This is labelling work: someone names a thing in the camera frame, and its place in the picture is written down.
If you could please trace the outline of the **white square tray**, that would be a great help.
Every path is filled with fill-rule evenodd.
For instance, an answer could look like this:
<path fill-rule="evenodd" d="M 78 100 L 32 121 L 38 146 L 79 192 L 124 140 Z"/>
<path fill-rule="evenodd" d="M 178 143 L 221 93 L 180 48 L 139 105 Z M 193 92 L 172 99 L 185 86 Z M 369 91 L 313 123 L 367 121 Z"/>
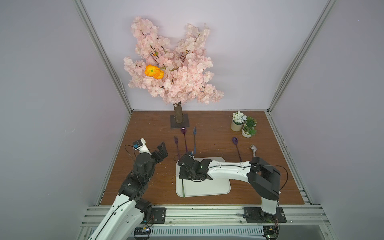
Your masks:
<path fill-rule="evenodd" d="M 179 166 L 176 166 L 176 193 L 182 198 L 182 179 L 179 178 Z M 231 191 L 230 180 L 228 179 L 214 179 L 205 180 L 202 182 L 193 182 L 191 180 L 184 180 L 185 197 L 200 197 L 200 196 L 213 196 L 225 195 Z"/>

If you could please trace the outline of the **blue fork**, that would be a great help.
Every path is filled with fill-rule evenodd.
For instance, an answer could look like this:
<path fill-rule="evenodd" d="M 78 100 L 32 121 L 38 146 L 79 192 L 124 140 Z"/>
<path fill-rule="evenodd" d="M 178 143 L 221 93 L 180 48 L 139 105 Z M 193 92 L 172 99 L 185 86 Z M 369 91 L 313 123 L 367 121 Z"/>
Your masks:
<path fill-rule="evenodd" d="M 193 151 L 193 154 L 195 155 L 196 152 L 197 152 L 197 141 L 196 141 L 197 127 L 193 128 L 193 135 L 194 135 L 194 151 Z"/>

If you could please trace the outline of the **dark purple spoon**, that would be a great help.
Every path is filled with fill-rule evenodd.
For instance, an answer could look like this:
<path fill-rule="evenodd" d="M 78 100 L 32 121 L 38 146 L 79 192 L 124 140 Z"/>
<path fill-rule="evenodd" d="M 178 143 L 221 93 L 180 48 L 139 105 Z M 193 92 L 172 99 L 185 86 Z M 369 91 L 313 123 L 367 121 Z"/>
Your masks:
<path fill-rule="evenodd" d="M 242 162 L 242 157 L 241 157 L 240 150 L 239 150 L 239 146 L 238 146 L 239 140 L 238 140 L 237 137 L 233 137 L 233 138 L 232 138 L 232 142 L 233 142 L 234 145 L 236 146 L 237 153 L 238 153 L 238 156 L 239 156 L 239 161 L 240 161 L 240 163 L 241 163 L 241 162 Z"/>

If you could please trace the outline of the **silver pink spoon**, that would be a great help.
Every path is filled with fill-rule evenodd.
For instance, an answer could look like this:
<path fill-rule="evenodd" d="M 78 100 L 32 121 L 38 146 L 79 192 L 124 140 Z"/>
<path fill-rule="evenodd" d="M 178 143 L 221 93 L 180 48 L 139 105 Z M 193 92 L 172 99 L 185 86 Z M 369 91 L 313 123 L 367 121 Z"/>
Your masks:
<path fill-rule="evenodd" d="M 257 147 L 255 145 L 250 145 L 250 149 L 252 150 L 253 157 L 256 157 Z"/>

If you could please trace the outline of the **rainbow iridescent fork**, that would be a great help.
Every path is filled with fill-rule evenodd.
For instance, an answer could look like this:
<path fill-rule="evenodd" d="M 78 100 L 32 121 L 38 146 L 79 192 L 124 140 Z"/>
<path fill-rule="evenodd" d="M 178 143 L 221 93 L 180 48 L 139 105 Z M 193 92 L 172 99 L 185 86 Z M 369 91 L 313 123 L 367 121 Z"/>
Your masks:
<path fill-rule="evenodd" d="M 182 197 L 185 198 L 184 180 L 182 179 Z"/>

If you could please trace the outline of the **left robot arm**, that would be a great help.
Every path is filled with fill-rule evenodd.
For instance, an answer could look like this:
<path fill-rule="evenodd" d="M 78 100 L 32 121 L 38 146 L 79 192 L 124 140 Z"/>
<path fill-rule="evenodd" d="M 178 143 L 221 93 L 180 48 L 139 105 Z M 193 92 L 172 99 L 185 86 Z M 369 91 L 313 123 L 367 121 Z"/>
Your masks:
<path fill-rule="evenodd" d="M 133 142 L 131 147 L 139 152 L 133 169 L 90 240 L 126 240 L 137 226 L 151 219 L 152 204 L 142 197 L 154 176 L 156 164 L 168 157 L 168 151 L 165 142 L 162 142 L 157 150 L 150 152 L 144 139 Z"/>

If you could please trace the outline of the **magenta purple spoon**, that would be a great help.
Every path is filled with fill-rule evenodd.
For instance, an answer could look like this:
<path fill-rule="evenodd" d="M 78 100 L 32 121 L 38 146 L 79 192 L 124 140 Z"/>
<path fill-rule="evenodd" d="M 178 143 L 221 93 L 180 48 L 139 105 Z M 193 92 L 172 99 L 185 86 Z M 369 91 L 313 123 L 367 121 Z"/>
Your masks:
<path fill-rule="evenodd" d="M 184 136 L 185 150 L 186 150 L 186 153 L 187 153 L 188 152 L 188 144 L 187 144 L 187 138 L 186 138 L 187 129 L 185 127 L 182 127 L 181 128 L 181 133 Z"/>

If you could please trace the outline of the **left circuit board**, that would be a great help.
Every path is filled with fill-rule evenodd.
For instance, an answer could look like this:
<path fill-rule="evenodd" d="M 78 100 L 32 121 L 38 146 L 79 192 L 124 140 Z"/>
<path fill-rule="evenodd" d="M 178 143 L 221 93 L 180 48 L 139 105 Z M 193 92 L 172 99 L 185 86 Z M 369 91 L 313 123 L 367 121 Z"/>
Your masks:
<path fill-rule="evenodd" d="M 142 227 L 135 228 L 134 239 L 135 240 L 148 240 L 151 237 L 152 230 L 150 228 Z"/>

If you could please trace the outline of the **circuit board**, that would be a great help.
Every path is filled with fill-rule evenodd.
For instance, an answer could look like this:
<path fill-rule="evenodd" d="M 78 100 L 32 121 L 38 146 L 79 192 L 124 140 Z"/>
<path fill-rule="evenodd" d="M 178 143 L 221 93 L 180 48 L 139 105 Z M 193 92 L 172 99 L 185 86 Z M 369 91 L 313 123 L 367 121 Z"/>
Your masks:
<path fill-rule="evenodd" d="M 276 226 L 263 226 L 263 236 L 266 240 L 276 240 L 279 237 L 279 228 Z"/>
<path fill-rule="evenodd" d="M 135 240 L 148 240 L 151 237 L 152 230 L 150 228 L 142 227 L 135 228 L 134 239 Z"/>

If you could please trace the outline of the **white flowers in beige pot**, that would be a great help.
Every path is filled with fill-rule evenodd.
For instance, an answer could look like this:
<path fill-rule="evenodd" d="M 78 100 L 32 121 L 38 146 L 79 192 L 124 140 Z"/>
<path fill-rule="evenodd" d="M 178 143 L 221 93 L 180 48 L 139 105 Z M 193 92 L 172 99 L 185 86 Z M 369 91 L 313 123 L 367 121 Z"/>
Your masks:
<path fill-rule="evenodd" d="M 231 129 L 234 132 L 239 132 L 242 130 L 244 122 L 247 120 L 247 116 L 240 112 L 234 112 L 232 117 Z"/>

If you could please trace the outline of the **orange artificial flower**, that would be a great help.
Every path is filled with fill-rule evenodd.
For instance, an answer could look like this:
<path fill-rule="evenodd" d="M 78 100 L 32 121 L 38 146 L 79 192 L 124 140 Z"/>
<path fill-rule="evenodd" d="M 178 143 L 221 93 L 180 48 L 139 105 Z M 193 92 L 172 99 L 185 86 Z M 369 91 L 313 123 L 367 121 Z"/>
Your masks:
<path fill-rule="evenodd" d="M 164 71 L 162 71 L 159 67 L 147 65 L 145 69 L 145 75 L 148 77 L 153 77 L 157 80 L 161 80 L 164 77 Z"/>

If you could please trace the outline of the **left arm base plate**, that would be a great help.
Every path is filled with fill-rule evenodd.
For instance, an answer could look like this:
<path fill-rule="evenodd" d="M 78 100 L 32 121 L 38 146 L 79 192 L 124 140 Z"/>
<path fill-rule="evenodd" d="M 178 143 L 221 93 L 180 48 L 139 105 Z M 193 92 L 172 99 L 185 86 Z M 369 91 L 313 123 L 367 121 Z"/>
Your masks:
<path fill-rule="evenodd" d="M 160 207 L 151 208 L 149 220 L 147 221 L 147 223 L 149 225 L 164 224 L 165 218 L 166 218 L 166 211 L 167 211 L 167 208 L 160 208 Z"/>

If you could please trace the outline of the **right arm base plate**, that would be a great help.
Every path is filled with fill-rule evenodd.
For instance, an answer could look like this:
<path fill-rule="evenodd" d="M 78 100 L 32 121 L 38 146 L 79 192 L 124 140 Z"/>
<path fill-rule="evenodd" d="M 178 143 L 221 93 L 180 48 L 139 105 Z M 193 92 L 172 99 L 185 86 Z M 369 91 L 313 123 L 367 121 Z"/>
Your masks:
<path fill-rule="evenodd" d="M 243 218 L 247 223 L 255 224 L 275 224 L 275 223 L 286 223 L 286 215 L 283 208 L 277 207 L 275 215 L 264 213 L 261 207 L 245 207 L 243 208 Z"/>

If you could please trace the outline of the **left corner aluminium post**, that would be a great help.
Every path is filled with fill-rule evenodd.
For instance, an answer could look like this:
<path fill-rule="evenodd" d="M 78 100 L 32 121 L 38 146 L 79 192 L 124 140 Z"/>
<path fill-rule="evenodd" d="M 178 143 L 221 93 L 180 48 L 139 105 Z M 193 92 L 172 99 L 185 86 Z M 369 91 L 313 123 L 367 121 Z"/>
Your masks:
<path fill-rule="evenodd" d="M 83 1 L 81 0 L 74 0 L 73 1 L 74 5 L 75 5 L 75 8 L 82 20 L 82 22 L 84 23 L 86 29 L 87 29 L 87 32 L 91 38 L 91 41 L 93 42 L 96 50 L 98 51 L 98 54 L 99 56 L 101 57 L 101 60 L 104 64 L 104 66 L 106 67 L 107 69 L 107 72 L 109 73 L 129 115 L 132 114 L 132 107 L 129 103 L 129 100 L 128 100 L 128 97 L 126 96 L 126 93 L 125 93 L 125 89 L 124 89 L 124 86 L 123 86 L 123 83 L 121 81 L 121 79 L 119 78 L 115 68 L 113 67 L 105 49 L 104 49 L 104 46 L 97 34 L 97 31 L 92 23 L 92 20 L 87 12 L 87 9 L 86 9 L 86 6 L 84 5 Z"/>

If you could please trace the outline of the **right corner aluminium post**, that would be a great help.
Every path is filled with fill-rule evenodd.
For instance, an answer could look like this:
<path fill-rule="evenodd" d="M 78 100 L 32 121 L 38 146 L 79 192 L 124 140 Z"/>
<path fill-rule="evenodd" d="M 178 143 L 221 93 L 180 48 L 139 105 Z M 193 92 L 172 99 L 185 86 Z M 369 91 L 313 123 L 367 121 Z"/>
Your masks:
<path fill-rule="evenodd" d="M 271 114 L 273 109 L 276 107 L 279 99 L 283 95 L 285 89 L 287 88 L 289 82 L 293 79 L 294 75 L 296 74 L 297 70 L 299 69 L 300 65 L 302 64 L 304 58 L 306 57 L 308 51 L 310 50 L 311 46 L 313 45 L 314 40 L 316 39 L 317 35 L 319 34 L 321 27 L 327 20 L 329 14 L 331 13 L 335 3 L 337 1 L 335 0 L 329 0 L 327 1 L 325 7 L 323 8 L 320 16 L 316 20 L 313 28 L 311 29 L 309 35 L 305 39 L 302 46 L 299 48 L 298 52 L 295 54 L 292 61 L 289 63 L 287 69 L 285 70 L 284 74 L 281 77 L 281 80 L 275 90 L 274 96 L 272 98 L 272 101 L 270 103 L 270 106 L 267 109 L 267 113 Z"/>

